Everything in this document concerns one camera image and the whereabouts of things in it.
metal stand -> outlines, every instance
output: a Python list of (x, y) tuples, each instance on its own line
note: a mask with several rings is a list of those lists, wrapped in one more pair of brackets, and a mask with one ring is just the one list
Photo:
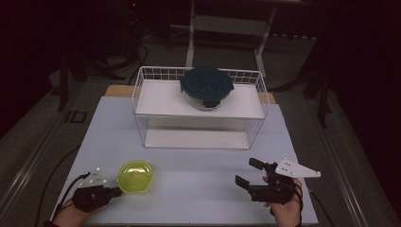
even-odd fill
[(260, 45), (254, 50), (257, 70), (266, 76), (263, 65), (262, 53), (265, 48), (276, 8), (270, 11), (270, 17), (267, 22), (243, 20), (236, 18), (223, 18), (216, 16), (197, 15), (195, 13), (195, 0), (191, 2), (191, 18), (189, 25), (189, 46), (186, 54), (185, 67), (192, 67), (195, 53), (194, 36), (195, 30), (207, 30), (215, 32), (226, 32), (233, 34), (261, 36)]

floor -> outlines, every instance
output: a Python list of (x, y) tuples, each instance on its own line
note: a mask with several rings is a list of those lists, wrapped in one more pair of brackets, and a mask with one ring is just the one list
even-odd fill
[[(182, 32), (173, 42), (165, 44), (150, 35), (144, 40), (140, 55), (144, 58), (148, 53), (146, 65), (184, 66), (186, 37)], [(198, 42), (194, 66), (256, 70), (251, 49), (212, 47)], [(313, 44), (313, 40), (270, 38), (263, 54), (268, 89), (294, 79)], [(86, 82), (76, 82), (70, 77), (70, 97), (63, 111), (57, 111), (58, 96), (44, 96), (0, 141), (0, 188), (4, 192), (0, 203), (1, 226), (27, 226), (37, 217), (40, 221), (51, 217), (76, 153), (62, 158), (84, 138), (96, 105), (108, 86), (126, 84), (136, 67), (137, 64), (116, 72), (125, 80), (106, 79), (89, 69)], [(58, 72), (49, 77), (58, 83)], [(322, 202), (334, 225), (401, 226), (336, 94), (329, 93), (331, 113), (326, 115), (327, 128), (323, 129), (316, 117), (318, 102), (304, 99), (304, 88), (305, 84), (299, 84), (274, 96), (300, 164), (313, 166), (323, 174), (320, 179), (306, 179), (306, 184)], [(83, 123), (71, 123), (65, 120), (69, 111), (88, 115)], [(43, 204), (40, 204), (41, 195), (44, 195)], [(330, 226), (318, 201), (312, 199), (312, 202), (319, 219), (319, 224), (313, 226)]]

cable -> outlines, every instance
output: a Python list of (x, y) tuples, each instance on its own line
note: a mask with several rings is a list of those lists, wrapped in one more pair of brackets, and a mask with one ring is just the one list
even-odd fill
[(316, 196), (316, 194), (313, 192), (313, 190), (311, 188), (308, 188), (309, 190), (309, 194), (313, 196), (313, 198), (315, 198), (315, 200), (318, 202), (318, 204), (320, 205), (320, 207), (322, 208), (322, 210), (324, 211), (324, 213), (327, 216), (328, 221), (330, 222), (330, 225), (332, 227), (334, 227), (333, 221), (331, 220), (330, 216), (328, 215), (326, 209), (324, 208), (322, 202), (318, 199), (318, 197)]
[(139, 66), (138, 66), (138, 67), (135, 69), (135, 71), (132, 73), (132, 75), (131, 75), (131, 77), (130, 77), (130, 80), (128, 81), (128, 85), (131, 85), (132, 79), (135, 78), (136, 73), (138, 72), (138, 70), (139, 70), (142, 66), (146, 65), (146, 64), (145, 64), (145, 61), (146, 61), (147, 58), (148, 58), (148, 49), (147, 49), (143, 44), (140, 44), (140, 46), (142, 46), (142, 47), (145, 49), (145, 57), (144, 57), (144, 59), (141, 61), (141, 57), (140, 57), (139, 54), (138, 54)]
[(42, 192), (41, 199), (40, 199), (40, 201), (39, 201), (38, 212), (36, 213), (35, 227), (38, 226), (38, 224), (39, 224), (39, 217), (40, 217), (40, 215), (41, 215), (42, 204), (44, 203), (44, 194), (45, 194), (45, 192), (46, 192), (46, 190), (47, 190), (47, 187), (48, 187), (48, 185), (49, 185), (49, 183), (50, 183), (50, 180), (52, 179), (54, 173), (55, 173), (56, 170), (59, 168), (59, 166), (61, 165), (61, 163), (64, 162), (64, 160), (65, 160), (68, 156), (70, 156), (72, 153), (74, 153), (74, 152), (75, 152), (77, 149), (79, 149), (79, 148), (80, 148), (80, 145), (78, 145), (76, 148), (73, 148), (71, 151), (69, 151), (69, 152), (57, 163), (56, 167), (54, 167), (53, 171), (50, 173), (50, 176), (49, 176), (49, 178), (47, 179), (47, 182), (46, 182), (46, 184), (45, 184), (45, 186), (44, 186), (44, 190), (43, 190), (43, 192)]

white tabletop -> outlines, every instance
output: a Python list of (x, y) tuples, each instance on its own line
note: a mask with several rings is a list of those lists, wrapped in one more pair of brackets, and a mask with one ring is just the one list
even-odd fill
[[(250, 225), (274, 223), (263, 203), (251, 201), (235, 185), (235, 175), (252, 184), (264, 184), (265, 172), (248, 165), (250, 158), (267, 163), (282, 158), (297, 162), (278, 105), (270, 111), (249, 150), (144, 148), (136, 129), (131, 99), (101, 98), (77, 158), (61, 192), (77, 176), (100, 168), (117, 186), (117, 174), (128, 161), (145, 160), (153, 169), (146, 193), (123, 194), (87, 220), (90, 224), (129, 225)], [(316, 213), (303, 182), (304, 224), (317, 223)]]

